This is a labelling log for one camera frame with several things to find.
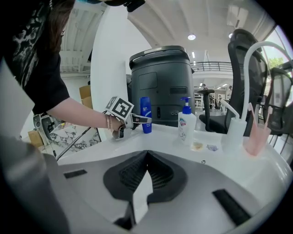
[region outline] railing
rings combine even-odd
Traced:
[[[195,72],[198,72],[198,71],[233,72],[232,65],[229,62],[196,62],[195,66],[193,63],[191,63],[191,67]]]

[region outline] cardboard box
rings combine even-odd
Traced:
[[[82,99],[81,102],[84,106],[87,106],[88,108],[92,109],[92,97],[91,96]]]
[[[38,133],[38,131],[36,131],[36,130],[30,131],[30,132],[28,132],[28,136],[29,136],[31,143],[34,147],[38,148],[38,147],[44,145],[43,140],[42,140],[40,134]]]
[[[81,95],[82,104],[92,109],[91,86],[86,85],[86,86],[80,87],[79,93]]]
[[[81,99],[84,99],[86,97],[90,97],[91,96],[91,86],[86,85],[86,86],[80,87],[79,93],[81,95]]]

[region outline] black office chair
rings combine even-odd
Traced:
[[[248,49],[257,42],[254,36],[243,29],[236,29],[231,37],[228,45],[228,52],[231,59],[233,70],[233,92],[229,104],[242,115],[244,103],[244,74],[243,65],[244,58]],[[249,62],[250,77],[250,97],[249,102],[252,103],[253,109],[258,100],[263,96],[266,87],[267,65],[265,59],[261,55],[261,48],[255,51]],[[206,124],[206,131],[227,134],[230,121],[235,115],[227,110],[224,116],[210,116],[208,106],[208,95],[214,90],[200,90],[198,93],[203,95],[205,106],[205,114],[200,115],[199,119]],[[253,118],[250,113],[246,117],[247,127],[244,136],[249,136]]]
[[[293,80],[286,71],[280,68],[271,69],[271,86],[263,109],[263,118],[266,121],[269,106],[273,108],[268,122],[271,135],[293,133],[293,102],[286,106],[292,87]]]

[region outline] black trash bin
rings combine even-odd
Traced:
[[[140,114],[140,98],[148,96],[152,104],[152,122],[178,126],[178,113],[185,105],[181,97],[190,96],[195,113],[194,86],[190,60],[181,46],[164,46],[130,58],[133,112]]]

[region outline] ceiling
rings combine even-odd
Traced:
[[[91,63],[88,58],[105,9],[105,4],[75,2],[62,37],[60,51],[62,78],[90,74]]]
[[[92,5],[76,1],[62,38],[62,78],[90,75],[88,58],[106,7],[104,3]],[[230,62],[228,35],[235,28],[245,29],[261,41],[275,26],[268,14],[251,0],[146,0],[143,6],[128,14],[128,19],[153,48],[181,45],[192,62],[207,59]],[[192,33],[196,35],[194,41],[187,39]],[[210,77],[198,79],[195,85],[217,86],[232,84],[232,81]]]
[[[129,20],[155,48],[163,45],[181,45],[195,61],[229,61],[228,35],[236,28],[251,32],[263,40],[274,28],[275,22],[251,0],[146,0],[146,3],[128,14]],[[187,36],[195,34],[190,41]]]

